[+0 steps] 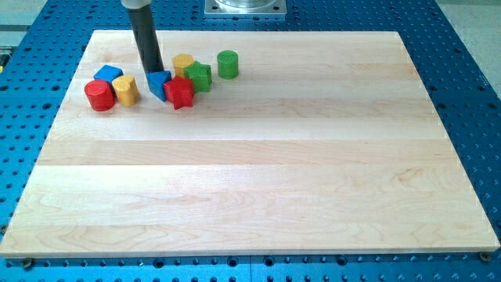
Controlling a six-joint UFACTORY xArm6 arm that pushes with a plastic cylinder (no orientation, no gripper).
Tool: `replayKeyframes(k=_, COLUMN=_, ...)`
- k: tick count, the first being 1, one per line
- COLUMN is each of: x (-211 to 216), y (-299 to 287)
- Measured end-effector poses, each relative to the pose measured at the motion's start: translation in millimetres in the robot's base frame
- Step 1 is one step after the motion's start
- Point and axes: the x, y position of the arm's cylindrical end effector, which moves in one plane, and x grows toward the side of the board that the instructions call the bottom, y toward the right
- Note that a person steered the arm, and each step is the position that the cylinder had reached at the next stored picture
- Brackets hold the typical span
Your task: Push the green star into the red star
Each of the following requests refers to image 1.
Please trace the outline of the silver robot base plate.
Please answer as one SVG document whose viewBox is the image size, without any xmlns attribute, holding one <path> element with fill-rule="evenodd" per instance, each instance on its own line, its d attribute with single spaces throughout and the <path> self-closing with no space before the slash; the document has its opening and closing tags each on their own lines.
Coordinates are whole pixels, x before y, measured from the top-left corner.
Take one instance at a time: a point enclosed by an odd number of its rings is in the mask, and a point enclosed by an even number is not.
<svg viewBox="0 0 501 282">
<path fill-rule="evenodd" d="M 287 13 L 286 0 L 205 0 L 207 16 L 257 16 Z"/>
</svg>

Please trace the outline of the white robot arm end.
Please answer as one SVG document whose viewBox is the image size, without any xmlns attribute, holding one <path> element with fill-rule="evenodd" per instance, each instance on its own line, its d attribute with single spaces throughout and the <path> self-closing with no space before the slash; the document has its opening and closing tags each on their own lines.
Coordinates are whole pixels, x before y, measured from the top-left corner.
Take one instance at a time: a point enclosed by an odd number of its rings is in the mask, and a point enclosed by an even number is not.
<svg viewBox="0 0 501 282">
<path fill-rule="evenodd" d="M 121 4 L 126 9 L 141 9 L 150 5 L 152 0 L 121 0 Z"/>
</svg>

